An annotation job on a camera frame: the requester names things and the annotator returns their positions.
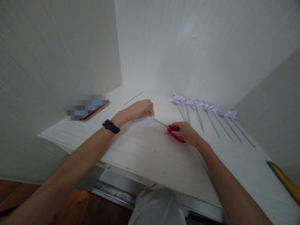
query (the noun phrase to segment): wooden floor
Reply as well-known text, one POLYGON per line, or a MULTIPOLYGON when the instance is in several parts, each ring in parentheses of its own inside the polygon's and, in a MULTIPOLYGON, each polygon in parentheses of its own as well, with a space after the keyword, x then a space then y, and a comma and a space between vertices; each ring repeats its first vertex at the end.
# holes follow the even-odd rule
MULTIPOLYGON (((0 180, 0 212, 22 204, 39 185, 0 180)), ((74 190, 50 223, 127 224, 132 212, 86 191, 74 190)))

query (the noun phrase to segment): left hand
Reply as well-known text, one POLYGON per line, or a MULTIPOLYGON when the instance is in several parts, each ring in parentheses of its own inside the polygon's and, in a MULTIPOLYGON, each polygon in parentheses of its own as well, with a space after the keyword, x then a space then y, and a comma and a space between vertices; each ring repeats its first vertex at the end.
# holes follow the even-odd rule
POLYGON ((150 99, 133 103, 126 109, 119 111, 112 120, 114 120, 113 123, 116 123, 115 126, 120 128, 123 124, 131 120, 139 119, 145 116, 154 116, 153 102, 151 102, 150 99))

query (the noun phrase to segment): white wall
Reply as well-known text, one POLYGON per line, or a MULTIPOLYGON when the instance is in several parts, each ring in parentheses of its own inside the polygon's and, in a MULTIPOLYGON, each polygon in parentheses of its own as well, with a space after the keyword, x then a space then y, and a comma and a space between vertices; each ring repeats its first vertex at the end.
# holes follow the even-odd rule
POLYGON ((300 48, 236 106, 240 124, 300 186, 300 48))
POLYGON ((113 1, 0 2, 0 178, 42 182, 66 153, 36 134, 72 94, 122 85, 113 1))
POLYGON ((299 46, 297 0, 115 0, 122 80, 231 108, 299 46))

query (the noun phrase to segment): hand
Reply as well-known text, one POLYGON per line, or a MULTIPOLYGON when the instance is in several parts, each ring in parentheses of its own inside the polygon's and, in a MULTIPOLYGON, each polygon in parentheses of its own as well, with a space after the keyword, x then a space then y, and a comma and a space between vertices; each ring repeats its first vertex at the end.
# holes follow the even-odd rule
POLYGON ((186 142, 190 143, 191 145, 195 146, 199 141, 206 142, 198 133, 191 127, 188 122, 174 122, 172 123, 173 127, 179 129, 179 131, 172 131, 180 139, 185 140, 186 142))
POLYGON ((112 119, 112 122, 115 126, 120 128, 123 124, 130 120, 139 119, 145 116, 154 116, 153 103, 150 99, 137 101, 136 103, 128 106, 126 109, 118 112, 112 119))

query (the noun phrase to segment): desk surface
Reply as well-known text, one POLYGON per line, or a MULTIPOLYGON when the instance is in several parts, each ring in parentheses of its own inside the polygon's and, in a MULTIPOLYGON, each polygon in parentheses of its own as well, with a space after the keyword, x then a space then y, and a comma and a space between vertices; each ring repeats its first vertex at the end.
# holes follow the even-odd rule
MULTIPOLYGON (((183 121, 178 107, 168 103, 170 96, 145 91, 131 102, 140 90, 121 86, 109 93, 110 105, 85 123, 64 119, 39 136, 71 149, 78 148, 102 127, 103 121, 135 101, 151 99, 155 118, 165 124, 183 121)), ((218 120, 212 115, 221 138, 218 138, 206 112, 202 111, 205 133, 202 132, 196 111, 190 110, 191 126, 212 146, 216 154, 265 211, 274 224, 297 224, 300 208, 266 163, 269 156, 260 147, 253 147, 244 139, 239 142, 229 126, 220 117, 235 138, 233 142, 218 120)), ((164 134, 166 128, 157 122, 137 127, 125 124, 115 135, 102 162, 142 176, 177 192, 192 196, 217 207, 222 207, 207 174, 207 168, 198 151, 189 144, 176 141, 164 134)))

